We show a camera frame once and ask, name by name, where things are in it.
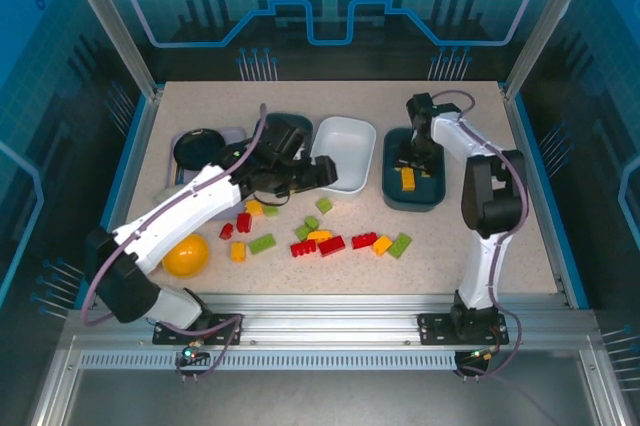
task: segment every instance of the blue enclosure wall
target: blue enclosure wall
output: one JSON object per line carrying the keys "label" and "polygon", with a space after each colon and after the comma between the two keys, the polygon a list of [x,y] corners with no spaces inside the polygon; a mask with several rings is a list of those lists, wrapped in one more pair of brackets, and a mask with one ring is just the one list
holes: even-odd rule
{"label": "blue enclosure wall", "polygon": [[603,329],[640,328],[640,0],[573,0],[522,91]]}
{"label": "blue enclosure wall", "polygon": [[27,424],[65,313],[35,298],[75,292],[43,261],[82,268],[139,92],[86,0],[0,11],[0,422]]}
{"label": "blue enclosure wall", "polygon": [[158,81],[259,81],[505,79],[547,0],[114,1]]}

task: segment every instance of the plastic orange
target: plastic orange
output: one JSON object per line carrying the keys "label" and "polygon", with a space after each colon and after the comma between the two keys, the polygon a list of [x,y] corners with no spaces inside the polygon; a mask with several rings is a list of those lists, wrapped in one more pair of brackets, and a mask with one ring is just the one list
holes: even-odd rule
{"label": "plastic orange", "polygon": [[209,260],[209,245],[198,234],[190,234],[167,253],[162,260],[162,267],[176,278],[196,276]]}

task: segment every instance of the white bowl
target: white bowl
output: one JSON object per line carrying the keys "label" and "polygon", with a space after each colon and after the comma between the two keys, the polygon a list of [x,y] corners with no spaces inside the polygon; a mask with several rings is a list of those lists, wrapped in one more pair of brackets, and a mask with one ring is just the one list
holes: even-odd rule
{"label": "white bowl", "polygon": [[367,184],[375,144],[376,130],[366,121],[342,116],[322,121],[311,147],[311,157],[333,159],[338,180],[321,190],[333,197],[357,197]]}

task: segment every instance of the beige tabletop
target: beige tabletop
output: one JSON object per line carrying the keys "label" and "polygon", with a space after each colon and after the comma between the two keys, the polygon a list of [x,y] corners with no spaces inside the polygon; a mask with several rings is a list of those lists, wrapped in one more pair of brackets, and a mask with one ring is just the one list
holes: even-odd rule
{"label": "beige tabletop", "polygon": [[[355,200],[334,199],[334,209],[322,216],[314,203],[322,193],[294,195],[280,208],[277,218],[254,218],[250,234],[234,234],[245,241],[272,233],[277,246],[257,256],[247,250],[245,263],[230,260],[231,241],[218,239],[223,222],[214,221],[198,232],[209,242],[211,258],[195,278],[170,277],[162,267],[152,278],[162,284],[189,287],[210,293],[343,293],[420,294],[452,293],[464,274],[471,233],[460,213],[464,167],[446,155],[447,195],[428,213],[408,213],[388,208],[382,197],[382,143],[387,131],[409,126],[406,101],[413,94],[464,89],[477,99],[469,122],[492,142],[513,147],[513,137],[495,82],[185,82],[167,83],[145,154],[131,208],[133,220],[156,203],[153,196],[167,185],[170,143],[181,132],[208,127],[240,126],[248,133],[258,120],[258,107],[270,112],[292,112],[308,117],[317,128],[329,116],[350,116],[370,122],[377,141],[369,179]],[[442,98],[464,108],[467,100],[451,95]],[[340,234],[347,249],[327,258],[319,253],[292,258],[289,245],[297,242],[293,229],[307,215],[320,219],[321,229]],[[390,238],[400,232],[413,238],[400,260],[377,257],[368,248],[352,250],[353,235],[375,231]],[[554,293],[549,260],[535,211],[507,252],[500,291]]]}

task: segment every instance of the building block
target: building block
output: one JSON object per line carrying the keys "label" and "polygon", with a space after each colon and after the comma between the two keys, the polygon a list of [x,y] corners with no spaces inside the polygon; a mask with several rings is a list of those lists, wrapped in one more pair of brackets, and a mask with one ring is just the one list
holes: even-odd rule
{"label": "building block", "polygon": [[378,256],[382,256],[387,249],[391,247],[393,241],[386,236],[380,236],[375,243],[373,243],[373,251]]}
{"label": "building block", "polygon": [[404,233],[400,233],[391,247],[387,250],[391,256],[400,259],[404,250],[411,244],[411,238]]}
{"label": "building block", "polygon": [[265,234],[264,236],[254,239],[249,243],[249,249],[251,254],[258,254],[276,245],[276,240],[273,239],[272,234]]}
{"label": "building block", "polygon": [[239,233],[251,232],[251,215],[249,213],[240,213],[236,220],[236,229]]}
{"label": "building block", "polygon": [[231,243],[231,261],[242,263],[247,259],[247,247],[244,243]]}
{"label": "building block", "polygon": [[300,226],[298,229],[295,230],[296,236],[300,241],[306,240],[310,232],[311,232],[311,229],[306,224],[303,224],[302,226]]}
{"label": "building block", "polygon": [[291,254],[294,258],[297,258],[298,256],[302,256],[304,254],[316,252],[316,242],[313,239],[302,241],[301,243],[292,244],[290,247]]}
{"label": "building block", "polygon": [[333,208],[333,204],[327,198],[322,198],[316,201],[316,208],[320,210],[322,214],[327,214]]}
{"label": "building block", "polygon": [[402,177],[402,190],[412,192],[416,190],[416,178],[413,174],[413,168],[402,168],[400,170]]}
{"label": "building block", "polygon": [[268,206],[266,204],[262,205],[262,211],[264,211],[265,216],[278,216],[278,207],[277,206]]}
{"label": "building block", "polygon": [[320,226],[320,221],[313,216],[307,216],[304,218],[304,224],[306,224],[311,231],[315,231]]}
{"label": "building block", "polygon": [[327,231],[326,229],[319,229],[318,231],[311,231],[309,234],[307,234],[307,239],[312,239],[316,243],[321,243],[321,242],[326,241],[327,239],[331,239],[331,238],[333,238],[333,234],[331,234],[331,232]]}
{"label": "building block", "polygon": [[327,239],[318,244],[318,249],[322,254],[322,257],[329,256],[330,254],[342,251],[345,248],[344,240],[342,236],[336,236],[335,238]]}
{"label": "building block", "polygon": [[351,245],[353,249],[366,248],[367,246],[372,246],[377,240],[378,235],[376,233],[361,234],[351,238]]}
{"label": "building block", "polygon": [[262,205],[255,199],[252,199],[244,203],[244,207],[245,207],[245,211],[253,217],[262,216],[263,214]]}
{"label": "building block", "polygon": [[220,239],[231,239],[231,234],[233,233],[233,224],[227,223],[222,227],[222,231],[220,231]]}

